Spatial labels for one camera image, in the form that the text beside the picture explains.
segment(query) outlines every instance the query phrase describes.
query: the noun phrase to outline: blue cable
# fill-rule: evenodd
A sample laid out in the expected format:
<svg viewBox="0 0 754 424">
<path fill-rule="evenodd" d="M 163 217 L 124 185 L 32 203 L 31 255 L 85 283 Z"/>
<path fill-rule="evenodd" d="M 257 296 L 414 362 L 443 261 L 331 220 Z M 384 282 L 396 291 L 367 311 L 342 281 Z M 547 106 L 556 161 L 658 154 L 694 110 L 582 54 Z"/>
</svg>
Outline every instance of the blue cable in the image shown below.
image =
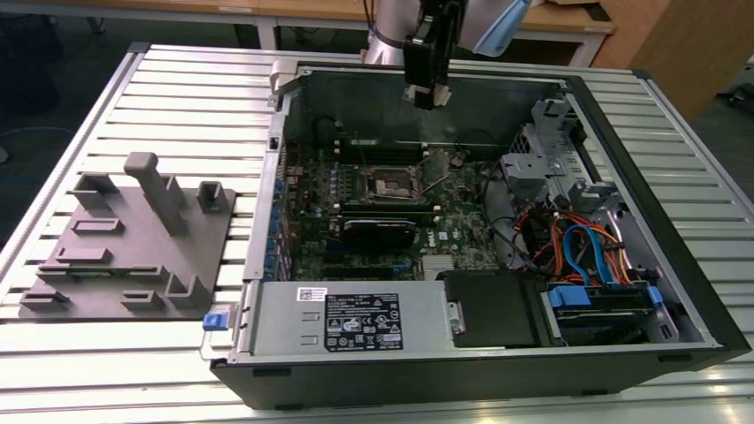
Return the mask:
<svg viewBox="0 0 754 424">
<path fill-rule="evenodd" d="M 568 262 L 568 265 L 583 277 L 584 285 L 588 285 L 590 278 L 587 271 L 584 271 L 583 268 L 579 267 L 570 254 L 570 237 L 574 234 L 575 230 L 583 230 L 587 232 L 588 240 L 591 241 L 591 245 L 594 247 L 594 259 L 595 263 L 598 264 L 599 278 L 602 279 L 602 282 L 604 284 L 614 284 L 612 275 L 610 275 L 610 270 L 607 265 L 604 264 L 604 258 L 602 257 L 602 246 L 599 244 L 598 234 L 586 225 L 574 225 L 566 230 L 566 234 L 563 235 L 563 254 L 566 255 L 566 261 Z"/>
</svg>

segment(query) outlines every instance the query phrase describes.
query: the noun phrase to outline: blue latch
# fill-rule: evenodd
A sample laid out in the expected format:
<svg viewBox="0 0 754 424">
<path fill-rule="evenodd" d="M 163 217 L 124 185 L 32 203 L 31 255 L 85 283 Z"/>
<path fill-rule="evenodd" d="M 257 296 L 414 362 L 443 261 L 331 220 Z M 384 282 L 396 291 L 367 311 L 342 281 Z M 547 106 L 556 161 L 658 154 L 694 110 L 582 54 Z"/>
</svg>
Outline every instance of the blue latch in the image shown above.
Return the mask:
<svg viewBox="0 0 754 424">
<path fill-rule="evenodd" d="M 392 267 L 392 276 L 400 276 L 408 269 L 408 265 L 394 265 Z"/>
<path fill-rule="evenodd" d="M 654 286 L 650 286 L 647 288 L 647 293 L 648 293 L 648 299 L 651 300 L 651 304 L 658 307 L 659 305 L 662 305 L 662 293 L 659 292 L 659 289 Z"/>
<path fill-rule="evenodd" d="M 204 331 L 227 331 L 227 314 L 208 313 L 201 320 Z"/>
<path fill-rule="evenodd" d="M 587 307 L 591 305 L 587 288 L 580 285 L 559 285 L 547 292 L 547 297 L 554 308 Z"/>
</svg>

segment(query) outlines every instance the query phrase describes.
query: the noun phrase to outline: table leg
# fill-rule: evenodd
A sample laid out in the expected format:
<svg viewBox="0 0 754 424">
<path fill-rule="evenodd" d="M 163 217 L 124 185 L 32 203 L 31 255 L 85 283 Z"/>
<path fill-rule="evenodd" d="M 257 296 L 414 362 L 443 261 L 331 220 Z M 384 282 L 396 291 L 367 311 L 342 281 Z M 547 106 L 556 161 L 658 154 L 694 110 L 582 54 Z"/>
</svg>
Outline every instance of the table leg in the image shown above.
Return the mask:
<svg viewBox="0 0 754 424">
<path fill-rule="evenodd" d="M 583 42 L 578 45 L 576 53 L 570 59 L 568 66 L 579 68 L 588 68 L 591 66 L 591 61 L 598 55 L 606 37 L 604 34 L 586 34 Z"/>
<path fill-rule="evenodd" d="M 280 32 L 275 17 L 256 16 L 255 22 L 261 50 L 277 50 Z"/>
<path fill-rule="evenodd" d="M 105 19 L 104 18 L 85 18 L 85 23 L 92 28 L 92 34 L 100 35 L 105 33 Z"/>
</svg>

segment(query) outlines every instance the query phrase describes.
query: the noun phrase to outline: table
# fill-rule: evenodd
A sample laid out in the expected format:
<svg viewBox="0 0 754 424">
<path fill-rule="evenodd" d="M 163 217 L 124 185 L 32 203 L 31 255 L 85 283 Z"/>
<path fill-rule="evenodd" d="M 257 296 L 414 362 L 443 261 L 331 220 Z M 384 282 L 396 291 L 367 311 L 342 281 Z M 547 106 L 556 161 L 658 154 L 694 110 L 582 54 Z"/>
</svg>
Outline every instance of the table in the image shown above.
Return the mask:
<svg viewBox="0 0 754 424">
<path fill-rule="evenodd" d="M 359 0 L 27 0 L 0 1 L 0 11 L 248 24 L 268 50 L 279 48 L 279 27 L 367 30 Z M 583 8 L 542 4 L 528 11 L 515 38 L 578 44 L 570 65 L 588 67 L 614 32 L 615 25 L 592 20 Z"/>
<path fill-rule="evenodd" d="M 0 417 L 7 422 L 267 419 L 276 422 L 751 422 L 754 354 L 700 372 L 664 375 L 600 397 L 550 397 L 375 408 L 253 411 L 216 380 L 208 361 L 231 346 L 200 322 L 21 323 L 21 292 L 76 207 L 83 171 L 119 172 L 132 150 L 152 151 L 183 187 L 220 180 L 236 201 L 213 301 L 237 302 L 255 224 L 257 160 L 279 58 L 358 63 L 356 55 L 153 45 L 135 49 L 0 253 Z M 451 62 L 451 69 L 558 73 L 527 64 Z M 754 343 L 754 207 L 651 81 L 630 71 L 579 74 L 742 331 Z M 598 170 L 600 154 L 588 142 Z M 115 175 L 117 184 L 135 184 Z"/>
</svg>

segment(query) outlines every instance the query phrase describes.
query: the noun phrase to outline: motherboard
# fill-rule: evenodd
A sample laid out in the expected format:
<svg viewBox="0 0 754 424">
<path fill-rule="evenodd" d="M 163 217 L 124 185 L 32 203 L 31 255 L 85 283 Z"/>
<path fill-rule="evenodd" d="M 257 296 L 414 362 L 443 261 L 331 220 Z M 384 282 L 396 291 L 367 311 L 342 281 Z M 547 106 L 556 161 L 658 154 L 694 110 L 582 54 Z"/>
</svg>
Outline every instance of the motherboard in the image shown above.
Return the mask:
<svg viewBox="0 0 754 424">
<path fill-rule="evenodd" d="M 432 259 L 443 268 L 498 269 L 479 204 L 488 162 L 460 148 L 420 146 L 388 164 L 360 146 L 350 157 L 292 148 L 292 279 L 435 279 L 424 270 Z"/>
</svg>

